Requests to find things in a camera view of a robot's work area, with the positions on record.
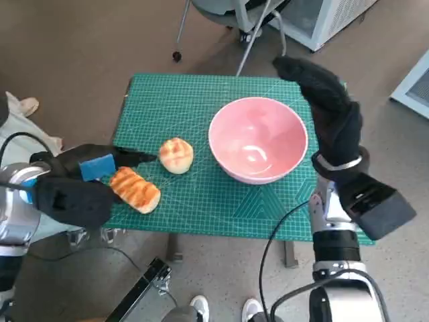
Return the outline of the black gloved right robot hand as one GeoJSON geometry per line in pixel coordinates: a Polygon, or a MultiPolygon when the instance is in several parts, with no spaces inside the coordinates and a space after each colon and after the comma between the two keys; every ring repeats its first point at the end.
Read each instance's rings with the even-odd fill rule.
{"type": "Polygon", "coordinates": [[[332,166],[359,157],[362,117],[360,104],[333,72],[303,58],[281,56],[273,60],[278,76],[299,85],[307,100],[318,140],[318,150],[332,166]]]}

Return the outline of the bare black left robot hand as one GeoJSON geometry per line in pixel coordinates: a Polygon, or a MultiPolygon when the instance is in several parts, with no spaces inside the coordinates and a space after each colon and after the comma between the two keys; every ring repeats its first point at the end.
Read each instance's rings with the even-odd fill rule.
{"type": "Polygon", "coordinates": [[[92,181],[111,176],[121,167],[137,167],[153,162],[156,155],[113,145],[83,144],[57,155],[69,178],[92,181]]]}

